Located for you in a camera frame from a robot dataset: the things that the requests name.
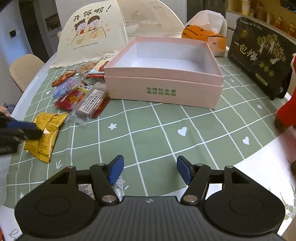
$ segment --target gray ribbed surface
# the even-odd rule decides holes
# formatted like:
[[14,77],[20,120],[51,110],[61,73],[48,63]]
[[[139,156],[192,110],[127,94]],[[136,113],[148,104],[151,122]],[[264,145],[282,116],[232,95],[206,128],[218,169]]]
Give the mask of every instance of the gray ribbed surface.
[[[22,236],[20,241],[44,239]],[[175,197],[125,197],[117,206],[104,207],[97,218],[77,234],[49,241],[282,241],[276,234],[239,238],[216,230],[198,208],[184,206]]]

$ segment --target black circular disc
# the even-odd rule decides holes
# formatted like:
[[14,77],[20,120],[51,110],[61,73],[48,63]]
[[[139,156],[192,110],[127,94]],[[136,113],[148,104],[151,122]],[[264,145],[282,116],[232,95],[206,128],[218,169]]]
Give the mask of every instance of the black circular disc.
[[218,228],[241,236],[258,236],[276,230],[284,219],[282,202],[264,188],[242,184],[211,195],[204,207]]
[[47,188],[31,193],[15,207],[15,217],[23,233],[41,238],[76,233],[94,219],[95,201],[83,192]]

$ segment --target cartoon girl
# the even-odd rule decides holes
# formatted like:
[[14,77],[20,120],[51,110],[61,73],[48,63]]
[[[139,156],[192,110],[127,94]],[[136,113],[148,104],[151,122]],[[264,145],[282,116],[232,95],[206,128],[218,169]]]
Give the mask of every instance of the cartoon girl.
[[91,30],[97,30],[98,29],[98,23],[99,23],[100,17],[95,15],[92,16],[88,22],[87,22],[87,26],[89,27],[89,31]]
[[85,19],[79,21],[77,24],[74,25],[75,27],[75,31],[76,31],[76,35],[80,35],[83,34],[85,31]]

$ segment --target red christmas stocking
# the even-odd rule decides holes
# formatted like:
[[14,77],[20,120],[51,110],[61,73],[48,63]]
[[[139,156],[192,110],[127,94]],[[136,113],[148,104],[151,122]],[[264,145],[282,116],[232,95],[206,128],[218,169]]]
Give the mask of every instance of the red christmas stocking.
[[[291,62],[293,74],[296,74],[296,56]],[[277,119],[284,125],[284,127],[290,127],[296,125],[296,89],[291,99],[284,104],[277,112]]]

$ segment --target white arrow print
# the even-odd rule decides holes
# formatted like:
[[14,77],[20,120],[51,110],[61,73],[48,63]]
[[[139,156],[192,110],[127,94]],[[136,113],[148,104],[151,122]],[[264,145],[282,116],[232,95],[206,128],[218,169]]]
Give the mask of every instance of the white arrow print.
[[61,164],[61,160],[59,161],[59,164],[56,162],[56,168],[59,169],[63,164]]

